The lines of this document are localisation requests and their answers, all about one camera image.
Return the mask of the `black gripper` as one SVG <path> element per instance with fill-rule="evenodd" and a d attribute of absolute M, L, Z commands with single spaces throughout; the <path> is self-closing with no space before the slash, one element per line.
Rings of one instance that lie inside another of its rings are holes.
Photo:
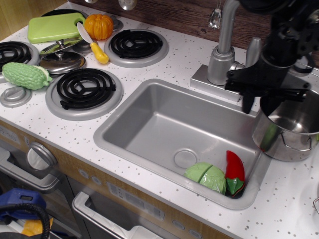
<path fill-rule="evenodd" d="M 225 89 L 242 97 L 242 111 L 248 114 L 255 98 L 265 116 L 272 114 L 285 100 L 302 101 L 310 83 L 289 73 L 289 66 L 270 63 L 263 55 L 252 66 L 227 72 Z"/>

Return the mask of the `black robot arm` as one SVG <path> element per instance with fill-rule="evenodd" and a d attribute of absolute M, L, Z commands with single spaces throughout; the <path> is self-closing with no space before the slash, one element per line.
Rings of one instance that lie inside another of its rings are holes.
<path fill-rule="evenodd" d="M 242 0 L 256 14 L 271 15 L 271 29 L 259 59 L 252 66 L 227 72 L 225 88 L 242 95 L 242 111 L 248 114 L 256 97 L 265 97 L 266 115 L 284 100 L 302 102 L 310 85 L 288 74 L 302 57 L 310 66 L 310 53 L 319 48 L 317 0 Z"/>

